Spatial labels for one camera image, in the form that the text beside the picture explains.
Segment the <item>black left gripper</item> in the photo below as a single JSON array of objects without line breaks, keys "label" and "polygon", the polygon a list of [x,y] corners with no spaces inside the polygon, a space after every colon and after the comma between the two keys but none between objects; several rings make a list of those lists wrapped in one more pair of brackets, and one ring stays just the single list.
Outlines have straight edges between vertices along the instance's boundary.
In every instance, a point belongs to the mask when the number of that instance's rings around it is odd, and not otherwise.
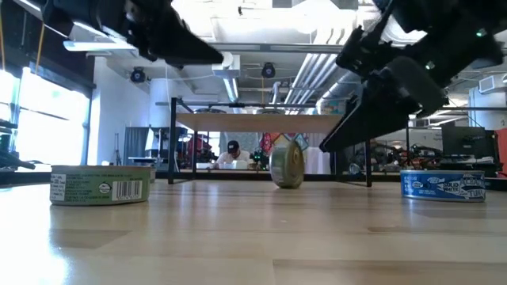
[{"label": "black left gripper", "polygon": [[[125,0],[126,41],[151,62],[158,59],[151,52],[151,41],[160,20],[171,7],[171,2],[172,0]],[[171,20],[171,35],[165,57],[170,64],[205,65],[223,62],[223,55],[194,35],[176,11]]]}]

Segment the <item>green tuna can gold lid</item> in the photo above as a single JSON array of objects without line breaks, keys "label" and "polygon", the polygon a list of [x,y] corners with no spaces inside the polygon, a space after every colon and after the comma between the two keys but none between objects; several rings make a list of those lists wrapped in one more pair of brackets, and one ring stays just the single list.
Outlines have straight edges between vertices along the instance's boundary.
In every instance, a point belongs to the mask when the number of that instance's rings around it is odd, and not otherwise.
[{"label": "green tuna can gold lid", "polygon": [[108,206],[148,200],[149,166],[53,165],[49,199],[61,206]]},{"label": "green tuna can gold lid", "polygon": [[269,172],[279,188],[298,188],[303,183],[303,151],[294,139],[273,148],[269,156]]}]

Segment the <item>wooden shelf black metal legs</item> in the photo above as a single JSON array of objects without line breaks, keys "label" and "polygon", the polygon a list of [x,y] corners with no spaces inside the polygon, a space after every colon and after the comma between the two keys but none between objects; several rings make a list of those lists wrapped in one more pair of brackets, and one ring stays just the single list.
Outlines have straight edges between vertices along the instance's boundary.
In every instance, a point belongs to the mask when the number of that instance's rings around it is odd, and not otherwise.
[{"label": "wooden shelf black metal legs", "polygon": [[[279,133],[328,133],[341,118],[338,115],[254,115],[254,114],[194,114],[193,110],[180,98],[170,98],[169,102],[158,102],[157,106],[168,106],[170,112],[170,156],[176,147],[176,122],[184,127],[198,131],[232,132],[279,132]],[[180,105],[186,113],[178,113]],[[196,171],[196,139],[193,143],[192,170]],[[367,169],[365,176],[372,172]]]}]

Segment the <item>white cloth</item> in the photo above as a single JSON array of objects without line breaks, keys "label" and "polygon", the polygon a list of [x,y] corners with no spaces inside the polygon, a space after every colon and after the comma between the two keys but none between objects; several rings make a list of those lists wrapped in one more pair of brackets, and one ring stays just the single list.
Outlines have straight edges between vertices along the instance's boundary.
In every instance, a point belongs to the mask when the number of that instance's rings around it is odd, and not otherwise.
[{"label": "white cloth", "polygon": [[309,147],[305,150],[306,174],[331,174],[330,154],[322,152],[319,149],[319,145],[325,137],[325,134],[307,134],[307,142],[309,144]]}]

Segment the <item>colourful patterned cloth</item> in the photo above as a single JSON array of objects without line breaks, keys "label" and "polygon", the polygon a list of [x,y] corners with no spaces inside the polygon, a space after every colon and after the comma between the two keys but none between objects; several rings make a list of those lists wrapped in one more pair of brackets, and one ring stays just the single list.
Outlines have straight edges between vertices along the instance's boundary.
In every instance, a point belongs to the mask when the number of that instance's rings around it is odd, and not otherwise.
[{"label": "colourful patterned cloth", "polygon": [[260,148],[266,152],[271,153],[276,146],[284,146],[291,141],[295,140],[302,150],[309,147],[308,136],[304,133],[276,133],[265,132],[261,134],[259,143]]}]

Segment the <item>black monitor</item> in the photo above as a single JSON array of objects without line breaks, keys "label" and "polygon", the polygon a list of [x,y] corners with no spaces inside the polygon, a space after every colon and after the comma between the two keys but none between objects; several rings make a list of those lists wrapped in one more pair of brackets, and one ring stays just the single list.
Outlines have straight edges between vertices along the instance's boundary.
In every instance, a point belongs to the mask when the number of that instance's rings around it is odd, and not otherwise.
[{"label": "black monitor", "polygon": [[443,154],[446,156],[493,157],[494,132],[484,127],[443,126]]}]

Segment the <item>grey curtain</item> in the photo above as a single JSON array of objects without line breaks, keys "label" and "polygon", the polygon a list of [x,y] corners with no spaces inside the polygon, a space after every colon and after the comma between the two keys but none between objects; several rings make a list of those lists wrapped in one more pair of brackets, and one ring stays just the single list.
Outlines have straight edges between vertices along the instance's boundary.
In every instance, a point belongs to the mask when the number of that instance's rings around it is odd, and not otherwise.
[{"label": "grey curtain", "polygon": [[124,133],[124,165],[134,165],[132,158],[145,156],[148,127],[126,127]]}]

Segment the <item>person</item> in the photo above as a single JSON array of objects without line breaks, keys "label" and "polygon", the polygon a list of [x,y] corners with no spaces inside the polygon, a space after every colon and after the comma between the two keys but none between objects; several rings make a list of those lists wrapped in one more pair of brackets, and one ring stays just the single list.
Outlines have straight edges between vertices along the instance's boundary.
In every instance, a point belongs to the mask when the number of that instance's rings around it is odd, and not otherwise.
[{"label": "person", "polygon": [[250,153],[242,150],[238,141],[231,140],[227,143],[227,150],[218,156],[214,164],[214,168],[218,169],[222,164],[231,164],[233,161],[244,161],[251,163],[253,160],[250,158]]}]

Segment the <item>orange partition panel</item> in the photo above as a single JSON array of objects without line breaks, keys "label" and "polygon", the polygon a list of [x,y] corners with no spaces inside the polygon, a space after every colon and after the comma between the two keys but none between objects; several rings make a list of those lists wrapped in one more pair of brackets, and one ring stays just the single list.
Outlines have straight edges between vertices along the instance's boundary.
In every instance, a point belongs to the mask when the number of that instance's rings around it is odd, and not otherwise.
[{"label": "orange partition panel", "polygon": [[498,176],[507,178],[507,128],[496,131],[497,152],[501,164]]}]

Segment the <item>black metal table frame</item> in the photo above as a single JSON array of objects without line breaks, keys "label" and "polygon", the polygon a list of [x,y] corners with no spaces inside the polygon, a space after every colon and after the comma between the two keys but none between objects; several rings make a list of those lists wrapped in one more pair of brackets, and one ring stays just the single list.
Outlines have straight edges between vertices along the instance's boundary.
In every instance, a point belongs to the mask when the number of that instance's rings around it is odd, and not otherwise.
[{"label": "black metal table frame", "polygon": [[[167,179],[171,183],[177,180],[222,180],[222,181],[270,181],[271,175],[260,170],[204,170],[202,172],[192,169],[183,169],[170,172],[170,166],[177,167],[177,156],[169,156],[164,159],[167,163],[160,171],[156,170],[156,179]],[[343,183],[352,182],[399,182],[400,176],[396,175],[352,175],[342,174],[306,174],[305,181],[336,181]],[[22,161],[13,153],[0,150],[0,186],[18,184],[44,184],[51,181],[51,170],[37,171],[35,161]]]}]

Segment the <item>white wall air unit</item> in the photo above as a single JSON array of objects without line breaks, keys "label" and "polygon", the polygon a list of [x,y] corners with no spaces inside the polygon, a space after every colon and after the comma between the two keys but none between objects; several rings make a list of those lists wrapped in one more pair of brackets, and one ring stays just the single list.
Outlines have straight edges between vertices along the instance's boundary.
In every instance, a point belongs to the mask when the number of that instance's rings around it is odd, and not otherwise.
[{"label": "white wall air unit", "polygon": [[481,94],[507,91],[507,73],[495,74],[480,80],[478,82],[478,91]]}]

